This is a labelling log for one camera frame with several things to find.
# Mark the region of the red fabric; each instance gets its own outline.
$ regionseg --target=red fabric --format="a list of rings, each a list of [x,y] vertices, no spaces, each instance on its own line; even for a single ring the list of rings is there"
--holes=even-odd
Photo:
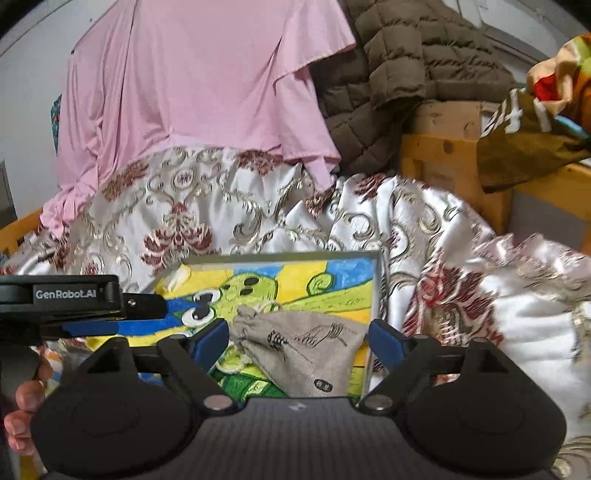
[[[556,75],[553,73],[538,80],[534,85],[534,94],[543,102],[560,100],[560,95],[556,89]]]

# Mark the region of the satin bedspread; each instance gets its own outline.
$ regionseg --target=satin bedspread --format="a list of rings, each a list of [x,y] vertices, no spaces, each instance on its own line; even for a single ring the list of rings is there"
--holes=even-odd
[[[169,148],[112,176],[61,240],[33,234],[3,271],[116,274],[141,291],[191,254],[321,249],[380,249],[391,325],[497,343],[590,456],[591,258],[537,235],[515,246],[420,182],[357,175],[318,193],[301,164],[259,151]]]

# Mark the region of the burlap drawstring bag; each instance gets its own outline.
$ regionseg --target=burlap drawstring bag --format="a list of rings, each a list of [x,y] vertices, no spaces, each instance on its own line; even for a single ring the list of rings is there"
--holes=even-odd
[[[290,397],[344,397],[368,326],[315,312],[241,305],[230,337]]]

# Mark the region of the wooden bed frame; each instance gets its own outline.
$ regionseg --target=wooden bed frame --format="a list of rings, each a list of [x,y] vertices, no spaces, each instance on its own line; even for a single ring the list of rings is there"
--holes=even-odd
[[[485,194],[478,182],[476,140],[434,135],[405,135],[401,174],[449,190],[467,201],[494,230],[506,233],[512,190]],[[571,164],[555,173],[523,183],[515,190],[551,203],[586,222],[581,252],[591,255],[591,168]]]
[[[41,224],[39,220],[41,212],[42,210],[37,210],[0,230],[0,254],[7,253],[10,257],[18,250],[21,239]]]

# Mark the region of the drawstring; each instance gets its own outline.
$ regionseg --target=drawstring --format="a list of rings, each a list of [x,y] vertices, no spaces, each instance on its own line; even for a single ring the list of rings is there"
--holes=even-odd
[[[259,305],[256,305],[254,307],[254,310],[257,313],[262,313],[264,309],[266,309],[267,307],[269,307],[271,305],[277,307],[278,310],[283,310],[283,304],[282,303],[279,303],[276,300],[267,300],[267,301],[264,301],[263,303],[261,303]]]
[[[270,306],[275,306],[277,307],[277,310],[282,310],[283,309],[283,304],[276,301],[276,300],[267,300],[264,301],[263,303],[259,304],[259,305],[255,305],[254,306],[254,310],[257,313],[262,313],[264,309],[266,309],[267,307]],[[240,373],[243,369],[245,369],[248,365],[252,365],[252,359],[246,354],[246,352],[244,351],[244,348],[242,348],[242,345],[240,344],[235,344],[234,342],[230,341],[228,343],[228,348],[226,348],[226,352],[225,354],[222,356],[222,358],[225,358],[226,355],[228,354],[228,352],[231,349],[234,349],[235,351],[235,355],[238,357],[239,362],[238,364],[233,367],[233,368],[228,368],[228,367],[223,367],[219,360],[216,362],[216,368],[220,371],[225,373],[226,375],[233,375],[233,374],[237,374]]]

